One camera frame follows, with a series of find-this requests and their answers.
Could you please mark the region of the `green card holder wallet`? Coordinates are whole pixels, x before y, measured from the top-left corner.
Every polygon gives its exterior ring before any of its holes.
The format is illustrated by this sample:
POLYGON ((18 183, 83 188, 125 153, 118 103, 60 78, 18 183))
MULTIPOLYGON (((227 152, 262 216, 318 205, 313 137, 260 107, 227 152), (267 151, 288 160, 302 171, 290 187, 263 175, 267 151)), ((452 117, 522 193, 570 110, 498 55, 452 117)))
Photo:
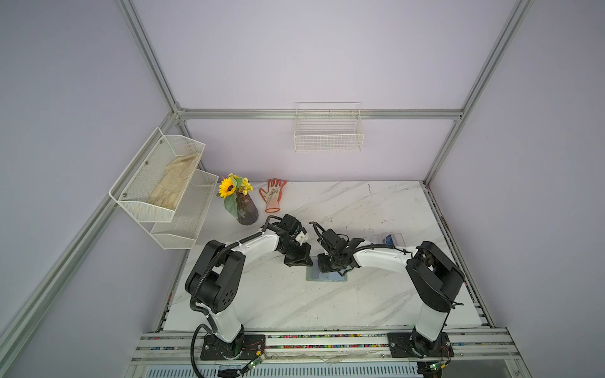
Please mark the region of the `green card holder wallet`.
POLYGON ((347 277, 340 275, 338 272, 321 272, 318 266, 307 267, 307 281, 310 282, 324 282, 324 283, 337 283, 346 282, 347 277))

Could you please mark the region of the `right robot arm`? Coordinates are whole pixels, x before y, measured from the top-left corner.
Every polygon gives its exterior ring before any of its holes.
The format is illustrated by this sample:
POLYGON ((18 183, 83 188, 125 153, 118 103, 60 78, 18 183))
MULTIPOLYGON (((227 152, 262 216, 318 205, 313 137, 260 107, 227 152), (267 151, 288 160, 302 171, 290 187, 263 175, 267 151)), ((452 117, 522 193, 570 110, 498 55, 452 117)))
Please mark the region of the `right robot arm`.
POLYGON ((449 315, 460 306, 457 296, 465 283, 461 269, 433 242, 417 247, 371 243, 312 224, 320 246, 319 270, 345 276, 353 269, 372 268, 405 273, 422 300, 418 321, 410 335, 411 353, 424 358, 437 350, 449 315))

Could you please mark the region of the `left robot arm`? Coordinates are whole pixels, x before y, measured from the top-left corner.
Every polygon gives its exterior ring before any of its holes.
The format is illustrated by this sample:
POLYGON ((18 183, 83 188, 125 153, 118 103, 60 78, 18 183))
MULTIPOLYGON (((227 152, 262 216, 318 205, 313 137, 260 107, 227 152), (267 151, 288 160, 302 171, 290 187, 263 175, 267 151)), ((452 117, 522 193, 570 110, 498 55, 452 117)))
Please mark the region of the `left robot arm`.
POLYGON ((203 247, 185 281, 190 310, 206 318, 212 335, 224 343, 234 343, 244 332, 231 305, 245 265, 264 255, 279 253, 289 267, 311 266, 307 240, 303 224, 289 214, 267 217, 260 230, 238 241, 211 240, 203 247))

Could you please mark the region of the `clear acrylic card box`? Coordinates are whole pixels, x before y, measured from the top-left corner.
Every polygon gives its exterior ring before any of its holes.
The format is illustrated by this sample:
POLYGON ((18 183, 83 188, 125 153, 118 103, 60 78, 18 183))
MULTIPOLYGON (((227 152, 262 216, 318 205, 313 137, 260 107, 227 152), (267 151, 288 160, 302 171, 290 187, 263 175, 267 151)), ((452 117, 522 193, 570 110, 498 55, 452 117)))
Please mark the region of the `clear acrylic card box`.
POLYGON ((384 244, 383 239, 387 235, 393 235, 393 239, 395 240, 395 243, 396 243, 396 245, 394 247, 406 247, 405 239, 403 238, 403 235, 399 232, 390 232, 390 233, 380 234, 377 239, 381 242, 381 244, 384 244))

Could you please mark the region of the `orange work glove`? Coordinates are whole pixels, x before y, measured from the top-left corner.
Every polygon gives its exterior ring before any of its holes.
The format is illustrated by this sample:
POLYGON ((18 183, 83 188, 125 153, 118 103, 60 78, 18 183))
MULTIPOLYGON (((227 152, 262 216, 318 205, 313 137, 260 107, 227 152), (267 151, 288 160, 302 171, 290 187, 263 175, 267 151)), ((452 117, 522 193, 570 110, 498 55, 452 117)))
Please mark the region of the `orange work glove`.
POLYGON ((287 183, 286 180, 273 178, 267 181, 266 187, 259 189, 261 198, 266 203, 266 213, 275 214, 280 212, 280 200, 287 183))

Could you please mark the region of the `dark glass vase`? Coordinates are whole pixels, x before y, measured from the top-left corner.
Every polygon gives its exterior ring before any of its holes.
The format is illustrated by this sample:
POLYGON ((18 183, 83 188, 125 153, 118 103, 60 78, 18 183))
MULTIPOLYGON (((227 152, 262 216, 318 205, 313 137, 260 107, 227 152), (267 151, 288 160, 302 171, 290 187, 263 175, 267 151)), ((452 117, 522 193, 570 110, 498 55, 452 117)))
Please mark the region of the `dark glass vase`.
POLYGON ((258 208, 249 194, 236 194, 236 211, 236 218, 241 225, 253 225, 258 220, 258 208))

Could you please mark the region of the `yellow sunflower bouquet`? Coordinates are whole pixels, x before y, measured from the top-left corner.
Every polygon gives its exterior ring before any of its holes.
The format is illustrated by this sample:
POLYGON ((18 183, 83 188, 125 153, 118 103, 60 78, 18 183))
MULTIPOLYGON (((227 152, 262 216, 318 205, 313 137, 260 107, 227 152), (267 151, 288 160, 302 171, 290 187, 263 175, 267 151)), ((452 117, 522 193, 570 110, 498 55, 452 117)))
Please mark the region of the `yellow sunflower bouquet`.
POLYGON ((253 192, 253 190, 254 187, 251 185, 249 179, 230 173, 220 182, 217 196, 219 198, 228 198, 238 193, 247 195, 249 192, 253 192))

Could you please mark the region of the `white mesh lower shelf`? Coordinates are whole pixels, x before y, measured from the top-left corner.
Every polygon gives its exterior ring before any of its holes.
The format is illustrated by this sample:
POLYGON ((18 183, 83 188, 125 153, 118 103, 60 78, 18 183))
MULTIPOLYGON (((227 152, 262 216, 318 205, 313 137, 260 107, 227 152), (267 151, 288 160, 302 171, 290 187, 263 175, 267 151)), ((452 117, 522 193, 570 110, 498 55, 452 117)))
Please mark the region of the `white mesh lower shelf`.
POLYGON ((173 220, 155 223, 148 230, 162 249, 191 249, 195 246, 214 198, 217 181, 218 176, 195 170, 173 220))

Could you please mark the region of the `white mesh shelf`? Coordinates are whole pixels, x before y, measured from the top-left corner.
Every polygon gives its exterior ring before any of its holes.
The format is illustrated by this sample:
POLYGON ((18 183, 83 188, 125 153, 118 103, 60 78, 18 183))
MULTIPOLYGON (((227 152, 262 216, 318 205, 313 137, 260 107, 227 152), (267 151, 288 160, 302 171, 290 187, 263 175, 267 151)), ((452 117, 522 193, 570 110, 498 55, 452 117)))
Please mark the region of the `white mesh shelf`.
POLYGON ((169 223, 192 180, 206 145, 155 129, 109 190, 109 197, 139 223, 169 223), (167 169, 178 162, 184 177, 167 191, 167 169))
POLYGON ((173 220, 155 223, 148 230, 162 249, 191 249, 195 246, 214 198, 217 181, 218 176, 195 170, 173 220))

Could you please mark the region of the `beige cloth in shelf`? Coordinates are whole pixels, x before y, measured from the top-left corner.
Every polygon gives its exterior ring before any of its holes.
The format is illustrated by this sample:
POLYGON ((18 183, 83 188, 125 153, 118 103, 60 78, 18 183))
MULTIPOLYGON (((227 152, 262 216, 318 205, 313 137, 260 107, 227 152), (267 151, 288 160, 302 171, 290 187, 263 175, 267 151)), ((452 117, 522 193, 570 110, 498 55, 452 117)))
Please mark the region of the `beige cloth in shelf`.
POLYGON ((201 153, 176 157, 165 168, 148 202, 164 209, 175 210, 183 196, 190 176, 199 163, 201 153))

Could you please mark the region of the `white mesh upper shelf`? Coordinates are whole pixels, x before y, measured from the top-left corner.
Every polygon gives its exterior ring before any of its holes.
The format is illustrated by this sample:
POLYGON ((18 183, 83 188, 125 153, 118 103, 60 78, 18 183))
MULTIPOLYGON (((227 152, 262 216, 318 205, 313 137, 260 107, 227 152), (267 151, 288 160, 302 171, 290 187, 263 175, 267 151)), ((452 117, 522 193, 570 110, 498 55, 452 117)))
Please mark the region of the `white mesh upper shelf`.
POLYGON ((155 129, 109 190, 109 197, 139 223, 169 223, 192 180, 206 145, 155 129), (184 177, 167 191, 167 169, 178 162, 184 177))

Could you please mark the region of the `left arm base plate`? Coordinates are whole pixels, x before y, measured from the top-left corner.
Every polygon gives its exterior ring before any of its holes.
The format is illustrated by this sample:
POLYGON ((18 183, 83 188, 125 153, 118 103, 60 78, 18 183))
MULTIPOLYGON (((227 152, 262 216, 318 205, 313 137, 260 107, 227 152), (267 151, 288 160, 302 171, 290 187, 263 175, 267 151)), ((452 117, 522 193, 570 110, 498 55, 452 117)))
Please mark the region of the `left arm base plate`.
POLYGON ((264 351, 265 346, 266 336, 262 334, 243 334, 231 343, 215 335, 206 335, 199 358, 202 361, 252 360, 264 351))

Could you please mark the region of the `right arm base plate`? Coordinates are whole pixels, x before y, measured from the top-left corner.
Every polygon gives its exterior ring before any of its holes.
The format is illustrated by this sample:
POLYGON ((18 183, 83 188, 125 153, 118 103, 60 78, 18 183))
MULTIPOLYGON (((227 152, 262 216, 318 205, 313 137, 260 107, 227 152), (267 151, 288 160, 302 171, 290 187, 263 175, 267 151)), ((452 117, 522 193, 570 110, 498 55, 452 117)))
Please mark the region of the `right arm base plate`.
POLYGON ((415 331, 390 332, 387 338, 393 358, 451 358, 454 355, 446 332, 441 332, 433 341, 415 331))

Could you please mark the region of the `aluminium front rail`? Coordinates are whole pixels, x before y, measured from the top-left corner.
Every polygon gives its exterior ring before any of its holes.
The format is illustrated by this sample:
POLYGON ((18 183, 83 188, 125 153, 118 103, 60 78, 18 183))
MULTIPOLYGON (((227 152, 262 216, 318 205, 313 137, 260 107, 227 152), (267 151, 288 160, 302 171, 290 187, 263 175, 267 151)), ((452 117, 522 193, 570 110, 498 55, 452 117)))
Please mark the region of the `aluminium front rail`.
MULTIPOLYGON (((517 360, 521 353, 507 329, 447 329, 451 359, 517 360)), ((391 360, 387 330, 350 332, 267 332, 267 361, 376 362, 391 360)), ((145 333, 131 359, 132 365, 180 365, 190 361, 190 332, 145 333)))

